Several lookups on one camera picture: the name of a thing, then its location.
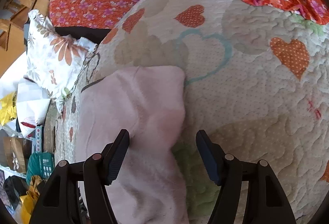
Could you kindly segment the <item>pale pink printed shirt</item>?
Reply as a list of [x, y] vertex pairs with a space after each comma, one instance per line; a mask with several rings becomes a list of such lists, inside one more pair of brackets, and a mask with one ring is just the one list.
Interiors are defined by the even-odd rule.
[[118, 177], [106, 188], [119, 223], [189, 221], [185, 180], [171, 151], [185, 118], [184, 80], [176, 66], [127, 67], [81, 91], [78, 162], [129, 132]]

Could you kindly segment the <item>teal packaging box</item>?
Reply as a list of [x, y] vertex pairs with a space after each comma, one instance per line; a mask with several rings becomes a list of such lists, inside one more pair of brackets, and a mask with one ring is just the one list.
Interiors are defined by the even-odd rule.
[[54, 155], [50, 152], [33, 153], [27, 165], [26, 182], [29, 185], [32, 176], [37, 175], [42, 179], [49, 179], [55, 168]]

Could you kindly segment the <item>brown cardboard box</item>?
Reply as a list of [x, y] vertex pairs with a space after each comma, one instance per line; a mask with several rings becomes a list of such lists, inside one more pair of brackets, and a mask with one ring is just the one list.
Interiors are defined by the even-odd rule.
[[26, 174], [28, 160], [32, 153], [32, 141], [25, 138], [4, 137], [3, 147], [10, 169]]

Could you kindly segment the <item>light blue paint set box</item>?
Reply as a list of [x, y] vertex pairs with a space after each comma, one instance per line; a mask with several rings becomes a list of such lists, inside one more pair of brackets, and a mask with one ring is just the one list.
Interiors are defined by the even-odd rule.
[[36, 126], [34, 135], [32, 136], [32, 153], [43, 152], [43, 138], [44, 138], [44, 127]]

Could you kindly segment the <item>quilted heart pattern bedspread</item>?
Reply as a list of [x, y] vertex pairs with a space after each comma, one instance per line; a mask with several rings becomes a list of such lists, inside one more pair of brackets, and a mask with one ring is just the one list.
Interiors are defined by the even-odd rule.
[[130, 66], [185, 73], [172, 151], [190, 223], [206, 223], [219, 194], [197, 152], [200, 129], [240, 160], [267, 160], [297, 223], [328, 222], [328, 26], [241, 0], [141, 0], [85, 60], [64, 115], [50, 107], [56, 160], [77, 157], [82, 88]]

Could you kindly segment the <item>white paper shopping bag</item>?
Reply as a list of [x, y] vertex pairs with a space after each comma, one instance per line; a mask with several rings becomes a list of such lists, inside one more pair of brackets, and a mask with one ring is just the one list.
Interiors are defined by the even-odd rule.
[[43, 126], [50, 104], [47, 91], [38, 84], [22, 78], [17, 87], [17, 120], [23, 137], [28, 137], [37, 126]]

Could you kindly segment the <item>yellow plastic bag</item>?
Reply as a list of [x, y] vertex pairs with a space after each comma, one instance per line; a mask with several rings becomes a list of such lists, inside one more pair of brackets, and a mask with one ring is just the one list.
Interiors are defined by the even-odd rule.
[[17, 92], [11, 92], [1, 99], [0, 122], [4, 126], [17, 118]]

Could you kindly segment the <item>white floral pillow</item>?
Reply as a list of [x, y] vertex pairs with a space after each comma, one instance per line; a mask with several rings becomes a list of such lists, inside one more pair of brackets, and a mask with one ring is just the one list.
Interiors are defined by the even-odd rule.
[[71, 35], [59, 35], [50, 19], [37, 9], [29, 11], [28, 19], [27, 76], [46, 90], [62, 112], [84, 60], [96, 44], [85, 37], [76, 40]]

